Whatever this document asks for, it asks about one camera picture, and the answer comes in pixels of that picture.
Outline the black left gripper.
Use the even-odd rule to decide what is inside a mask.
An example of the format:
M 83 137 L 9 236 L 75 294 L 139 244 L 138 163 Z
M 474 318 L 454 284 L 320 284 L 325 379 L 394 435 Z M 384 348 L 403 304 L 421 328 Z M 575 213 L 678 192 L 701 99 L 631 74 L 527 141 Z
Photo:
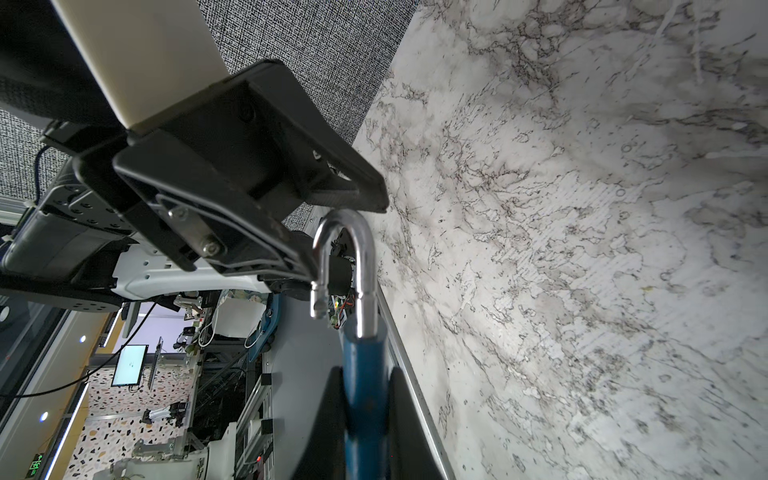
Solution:
M 384 213 L 383 176 L 291 70 L 263 61 L 78 155 L 77 178 L 185 273 L 308 282 L 302 203 Z

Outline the blue padlock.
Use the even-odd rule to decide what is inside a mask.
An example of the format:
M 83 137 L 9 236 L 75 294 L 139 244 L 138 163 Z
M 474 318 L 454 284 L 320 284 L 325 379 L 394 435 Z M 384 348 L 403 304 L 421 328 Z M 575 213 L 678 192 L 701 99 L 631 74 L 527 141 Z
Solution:
M 347 231 L 355 250 L 355 318 L 343 330 L 343 388 L 346 399 L 345 462 L 350 479 L 383 479 L 386 473 L 388 377 L 378 320 L 377 255 L 370 227 L 358 212 L 329 212 L 315 233 L 312 256 L 311 316 L 329 319 L 331 243 Z

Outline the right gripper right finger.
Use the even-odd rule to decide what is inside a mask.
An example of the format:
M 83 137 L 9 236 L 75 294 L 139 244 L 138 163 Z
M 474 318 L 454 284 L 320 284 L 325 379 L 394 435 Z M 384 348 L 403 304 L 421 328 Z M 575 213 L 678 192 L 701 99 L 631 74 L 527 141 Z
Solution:
M 388 479 L 443 478 L 399 367 L 392 369 L 388 384 L 387 449 Z

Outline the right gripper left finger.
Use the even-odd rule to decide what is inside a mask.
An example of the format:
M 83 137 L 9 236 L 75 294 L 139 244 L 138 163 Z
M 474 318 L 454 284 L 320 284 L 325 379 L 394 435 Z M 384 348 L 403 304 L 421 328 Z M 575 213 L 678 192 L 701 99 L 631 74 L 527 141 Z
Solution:
M 306 448 L 292 479 L 345 479 L 346 426 L 343 369 L 336 366 L 328 375 Z

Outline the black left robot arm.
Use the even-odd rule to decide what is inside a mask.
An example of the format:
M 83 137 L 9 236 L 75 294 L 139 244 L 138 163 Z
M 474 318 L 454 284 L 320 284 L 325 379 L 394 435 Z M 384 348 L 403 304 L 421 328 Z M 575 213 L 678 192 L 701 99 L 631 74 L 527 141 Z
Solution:
M 289 67 L 230 74 L 194 1 L 5 1 L 1 104 L 68 161 L 1 247 L 1 291 L 83 312 L 185 291 L 305 299 L 352 268 L 284 220 L 383 213 L 381 174 Z

